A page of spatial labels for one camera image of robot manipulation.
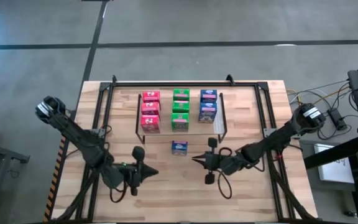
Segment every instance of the small blue box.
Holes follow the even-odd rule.
[[[172,154],[185,156],[187,155],[187,142],[186,141],[172,141]]]
[[[201,103],[215,103],[218,98],[216,90],[201,90],[200,102]]]
[[[200,103],[200,113],[198,115],[198,122],[200,123],[214,123],[218,106],[216,103]]]

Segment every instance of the wooden table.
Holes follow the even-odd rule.
[[[75,122],[84,129],[91,128],[99,84],[100,82],[85,82],[83,85]],[[281,127],[291,118],[285,85],[283,81],[268,81],[268,86],[277,126]],[[112,126],[112,131],[107,135],[106,140],[111,144],[110,153],[115,157],[116,162],[134,162],[131,156],[132,149],[134,146],[141,146],[135,135],[138,94],[144,90],[160,90],[162,98],[171,98],[172,89],[170,87],[114,88],[109,117],[109,125]],[[191,88],[191,95],[199,95],[200,89],[206,88]],[[245,144],[261,140],[262,131],[254,89],[247,87],[215,87],[215,89],[218,89],[218,93],[224,94],[228,130],[219,148],[230,147],[235,150]],[[269,116],[265,102],[264,108],[265,117],[268,121]],[[101,111],[100,124],[103,119],[104,107]],[[159,170],[160,173],[144,181],[138,189],[137,197],[128,193],[120,203],[110,202],[109,189],[100,180],[94,221],[277,221],[268,169],[265,172],[244,169],[229,176],[228,179],[233,189],[233,197],[230,200],[221,196],[216,182],[213,185],[204,184],[204,176],[207,171],[198,163],[193,162],[191,157],[209,150],[207,147],[208,137],[148,136],[144,145],[146,151],[145,163]],[[186,157],[172,155],[170,141],[173,139],[189,142]],[[298,145],[298,142],[292,141],[292,144]],[[68,153],[75,149],[73,145],[69,145]],[[291,190],[307,211],[317,217],[301,151],[288,147],[284,150],[283,157],[285,158]],[[56,196],[52,218],[61,215],[78,193],[84,164],[79,151],[66,159],[57,194],[50,194],[50,197]],[[222,185],[223,190],[227,192],[224,181]],[[282,199],[285,217],[287,217],[282,193],[280,198]],[[88,200],[89,196],[86,198],[84,216],[88,211]]]

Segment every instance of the black clamp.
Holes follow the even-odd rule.
[[[99,91],[107,90],[111,86],[110,82],[102,82],[100,83]]]
[[[115,75],[112,75],[112,87],[117,86],[117,77]]]
[[[229,81],[230,84],[231,84],[231,86],[235,86],[235,85],[236,85],[236,83],[235,83],[233,77],[232,77],[230,74],[227,75],[226,81]]]

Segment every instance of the gray floor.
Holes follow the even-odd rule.
[[[0,1],[0,44],[90,43],[100,5]],[[349,39],[358,39],[358,0],[115,0],[99,42]],[[0,223],[42,220],[60,135],[35,117],[34,107],[47,95],[75,107],[88,52],[0,50],[0,146],[31,155],[26,166],[12,165],[19,178],[7,174]],[[235,79],[285,80],[287,88],[302,90],[345,80],[350,69],[358,69],[358,45],[98,49],[90,80],[113,74],[120,80],[222,80],[230,73]],[[323,103],[318,107],[326,110]],[[356,114],[346,98],[339,110]],[[347,123],[358,127],[355,118]],[[323,129],[332,130],[330,122]],[[332,142],[356,135],[353,129]],[[313,189],[313,195],[321,218],[358,223],[341,214],[352,209],[349,192]]]

